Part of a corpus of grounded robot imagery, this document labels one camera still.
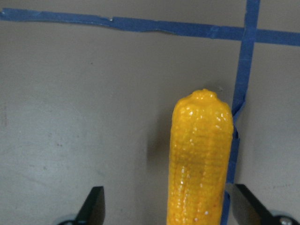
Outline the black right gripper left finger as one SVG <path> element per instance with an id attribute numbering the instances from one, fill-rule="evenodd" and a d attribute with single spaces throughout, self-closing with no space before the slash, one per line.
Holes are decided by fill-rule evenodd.
<path id="1" fill-rule="evenodd" d="M 93 187 L 79 210 L 75 225 L 102 225 L 105 220 L 104 187 Z"/>

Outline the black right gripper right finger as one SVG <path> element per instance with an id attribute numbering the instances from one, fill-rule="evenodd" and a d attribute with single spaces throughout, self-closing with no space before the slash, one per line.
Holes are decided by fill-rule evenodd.
<path id="1" fill-rule="evenodd" d="M 255 195 L 243 184 L 226 184 L 230 195 L 232 213 L 239 225 L 279 225 L 273 216 Z"/>

